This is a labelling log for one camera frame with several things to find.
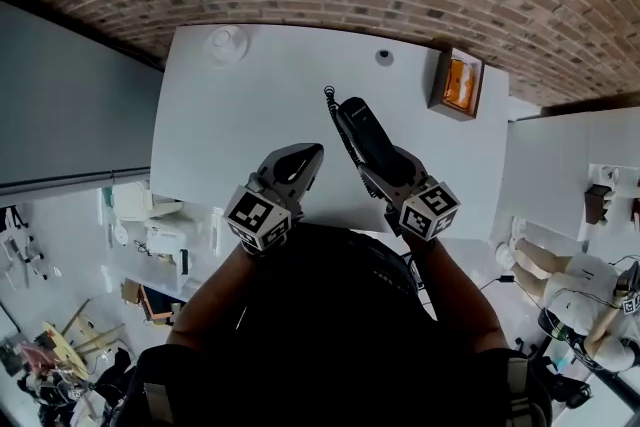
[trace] floor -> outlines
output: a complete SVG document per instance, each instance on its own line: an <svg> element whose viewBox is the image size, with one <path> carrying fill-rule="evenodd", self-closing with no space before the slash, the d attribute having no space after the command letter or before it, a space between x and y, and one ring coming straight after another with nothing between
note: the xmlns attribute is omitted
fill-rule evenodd
<svg viewBox="0 0 640 427"><path fill-rule="evenodd" d="M20 286L20 280L16 278L17 290L12 290L6 280L0 280L0 302L25 336L31 339L42 331L43 320L62 326L85 299L92 298L86 310L88 317L101 331L124 322L126 328L121 339L135 357L145 348L163 343L168 328L147 323L141 308L121 299L123 275L107 250L105 228L100 225L100 219L105 221L99 214L99 197L98 191L86 191L25 206L29 230L46 255L50 278L44 281L32 276L29 288ZM197 217L199 208L186 207L186 211ZM493 234L496 240L506 238L509 223L508 215L497 217ZM224 260L222 255L227 255L234 245L235 239L229 235L223 226L217 234L218 255L215 251L201 255L198 272L202 279L217 268ZM379 237L398 252L407 250L401 239L385 234ZM443 243L478 286L501 274L493 259L495 243L460 239L443 239ZM543 334L537 327L538 309L519 288L513 284L494 283L485 289L485 294L513 347L517 337L529 343L542 339ZM424 292L421 292L421 298L423 302L428 301ZM97 377L109 364L108 355L96 357L95 362L88 361L88 368L90 371L95 368L94 376ZM0 404L11 411L20 425L38 425L35 404L17 389L15 380L4 370L0 370Z"/></svg>

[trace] marker cube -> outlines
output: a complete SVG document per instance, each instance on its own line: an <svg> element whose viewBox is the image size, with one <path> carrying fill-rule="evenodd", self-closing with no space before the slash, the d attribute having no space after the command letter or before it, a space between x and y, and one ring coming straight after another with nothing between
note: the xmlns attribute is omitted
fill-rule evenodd
<svg viewBox="0 0 640 427"><path fill-rule="evenodd" d="M622 303L622 311L625 315L635 313L640 308L640 294L636 294L632 299L627 299Z"/></svg>
<svg viewBox="0 0 640 427"><path fill-rule="evenodd" d="M440 182L404 201L400 226L424 240L431 240L451 225L459 208L458 198Z"/></svg>
<svg viewBox="0 0 640 427"><path fill-rule="evenodd" d="M236 189L223 217L235 235L259 250L291 229L291 212L242 186Z"/></svg>

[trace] black device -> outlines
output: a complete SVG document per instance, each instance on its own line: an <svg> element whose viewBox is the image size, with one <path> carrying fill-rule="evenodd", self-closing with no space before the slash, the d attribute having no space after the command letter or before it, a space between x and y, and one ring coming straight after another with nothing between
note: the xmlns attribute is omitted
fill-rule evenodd
<svg viewBox="0 0 640 427"><path fill-rule="evenodd" d="M429 219L424 217L423 213L413 210L422 208L424 211L429 208L424 206L424 201L421 203L415 198L429 188L433 190L437 185L435 179L427 174L417 157L392 144L362 98L352 97L338 104L334 98L333 87L326 87L324 93L331 119L369 195L387 202L384 216L396 236L401 233L401 225L413 230L425 240L442 231L443 228L435 230L430 227L435 227L447 213L453 212L448 222L445 221L445 227L450 223L459 203L454 199L449 202L441 201L440 197L453 198L453 195L444 194L444 191L434 192L434 198L430 198L430 203L438 204L438 212L433 213L437 216L435 218ZM404 202L407 200L411 202L411 212L403 214Z"/></svg>
<svg viewBox="0 0 640 427"><path fill-rule="evenodd" d="M410 184L415 166L399 154L362 98L352 97L338 107L336 119L364 163L390 185Z"/></svg>
<svg viewBox="0 0 640 427"><path fill-rule="evenodd" d="M620 274L618 283L626 280L629 287L629 295L635 295L640 291L640 264L636 261L626 271Z"/></svg>

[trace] power cord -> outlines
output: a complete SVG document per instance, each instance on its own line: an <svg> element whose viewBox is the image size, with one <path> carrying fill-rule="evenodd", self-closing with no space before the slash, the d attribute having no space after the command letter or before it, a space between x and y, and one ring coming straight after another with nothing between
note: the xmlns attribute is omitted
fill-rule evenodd
<svg viewBox="0 0 640 427"><path fill-rule="evenodd" d="M138 253L145 253L147 256L153 256L151 251L147 249L147 245L144 242L140 242L139 240L134 240L133 243L138 248Z"/></svg>
<svg viewBox="0 0 640 427"><path fill-rule="evenodd" d="M622 260L624 260L627 257L623 257L621 258L618 262L616 263L620 263ZM551 318L549 317L549 306L551 306L551 303L562 293L562 292L572 292L574 294L580 294L583 295L585 297L588 297L594 301L596 301L599 304L605 305L605 306L609 306L610 308L614 308L616 310L621 310L622 308L620 306L616 306L615 304L610 303L609 301L605 301L604 299L601 299L599 297L597 297L594 294L589 294L587 292L582 292L580 290L571 290L569 288L561 288L560 290L558 290L555 294L553 294L551 296L551 298L549 299L549 303L547 304L547 307L543 309L547 320L549 321L550 325L553 325L553 322L551 321ZM600 368L600 366L596 366L597 363L595 363L594 361L591 360L591 358L587 359L586 356L584 356L580 351L576 350L575 347L573 345L571 345L571 342L567 339L567 337L560 331L557 332L558 335L558 340L561 340L563 342L565 342L569 347L571 347L571 349L573 350L574 355L576 356L576 358L578 360L580 360L580 363L582 363L585 367L587 367L587 369L589 370L597 370Z"/></svg>
<svg viewBox="0 0 640 427"><path fill-rule="evenodd" d="M618 260L615 263L609 263L609 265L615 267L616 265L618 265L620 262L623 262L627 258L632 258L632 259L634 259L636 261L640 261L640 255L627 255L627 256L623 256L622 258L620 258L620 260Z"/></svg>
<svg viewBox="0 0 640 427"><path fill-rule="evenodd" d="M513 280L513 282L514 282L516 285L518 285L518 286L522 289L522 291L523 291L525 294L527 294L527 296L529 297L529 299L531 299L531 301L533 301L533 304L535 304L535 305L538 307L538 309L539 309L540 311L544 311L544 308L538 304L538 301L536 301L536 300L531 296L531 294L530 294L529 292L527 292L524 288L522 288L522 285L521 285L520 283L518 283L515 279Z"/></svg>
<svg viewBox="0 0 640 427"><path fill-rule="evenodd" d="M95 361L93 362L93 370L91 372L89 372L89 369L87 369L87 374L89 375L93 375L96 373L96 370L98 369L98 359L100 359L100 356L102 356L102 353L98 354L96 356Z"/></svg>
<svg viewBox="0 0 640 427"><path fill-rule="evenodd" d="M485 288L487 288L492 283L495 283L496 281L499 281L500 283L513 283L515 281L515 276L509 276L509 275L498 276L497 278L493 278L486 285L482 285L478 290L480 290L480 292L482 292ZM431 301L428 301L426 303L421 303L421 304L422 304L422 306L426 306L427 304L431 304Z"/></svg>

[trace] black phone handset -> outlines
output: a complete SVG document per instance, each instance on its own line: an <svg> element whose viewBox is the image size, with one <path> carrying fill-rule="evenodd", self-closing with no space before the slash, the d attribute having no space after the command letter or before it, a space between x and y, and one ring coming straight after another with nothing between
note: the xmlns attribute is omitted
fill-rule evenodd
<svg viewBox="0 0 640 427"><path fill-rule="evenodd" d="M362 98L335 101L324 89L331 118L371 197L387 202L385 219L396 235L401 227L425 240L447 228L460 202L446 184L427 174L422 162L394 146Z"/></svg>

